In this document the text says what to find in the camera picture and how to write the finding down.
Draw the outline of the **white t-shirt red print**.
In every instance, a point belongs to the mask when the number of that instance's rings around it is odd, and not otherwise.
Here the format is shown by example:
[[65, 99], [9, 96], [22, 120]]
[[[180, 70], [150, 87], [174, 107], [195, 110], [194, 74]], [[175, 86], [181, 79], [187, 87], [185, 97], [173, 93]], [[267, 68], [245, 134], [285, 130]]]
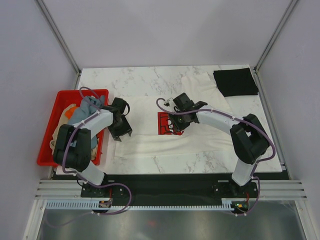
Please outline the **white t-shirt red print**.
[[[181, 90], [195, 103], [203, 101], [213, 108], [231, 113], [230, 105], [219, 91], [214, 78], [207, 73], [181, 78]], [[214, 127], [192, 123], [176, 134], [159, 134], [156, 96], [128, 96], [130, 113], [127, 120], [132, 127], [131, 136], [122, 137], [115, 146], [115, 157], [152, 157], [200, 152], [231, 151], [231, 137]]]

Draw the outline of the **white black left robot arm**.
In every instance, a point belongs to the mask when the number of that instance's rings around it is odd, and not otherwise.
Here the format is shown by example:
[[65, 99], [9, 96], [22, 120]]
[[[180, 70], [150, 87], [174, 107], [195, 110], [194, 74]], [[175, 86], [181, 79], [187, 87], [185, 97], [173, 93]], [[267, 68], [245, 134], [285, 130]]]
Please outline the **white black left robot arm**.
[[102, 172], [91, 160], [92, 139], [105, 128], [114, 141], [121, 141], [124, 135], [133, 130], [126, 119], [125, 110], [129, 104], [122, 98], [114, 98], [111, 105], [96, 107], [94, 113], [74, 124], [63, 124], [58, 131], [53, 161], [62, 167], [62, 171], [73, 174], [92, 185], [92, 191], [99, 197], [106, 196], [110, 185]]

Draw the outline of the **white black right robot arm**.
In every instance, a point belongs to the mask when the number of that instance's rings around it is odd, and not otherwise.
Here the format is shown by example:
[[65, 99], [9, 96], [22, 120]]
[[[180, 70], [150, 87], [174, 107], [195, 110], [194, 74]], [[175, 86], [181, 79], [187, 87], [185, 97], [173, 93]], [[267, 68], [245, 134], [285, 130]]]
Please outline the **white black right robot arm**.
[[169, 114], [173, 129], [181, 132], [192, 123], [218, 129], [231, 137], [233, 149], [238, 157], [229, 191], [235, 197], [247, 191], [247, 183], [253, 178], [261, 156], [269, 147], [274, 147], [258, 117], [248, 114], [243, 118], [215, 109], [204, 101], [194, 102], [186, 93], [172, 100], [174, 114]]

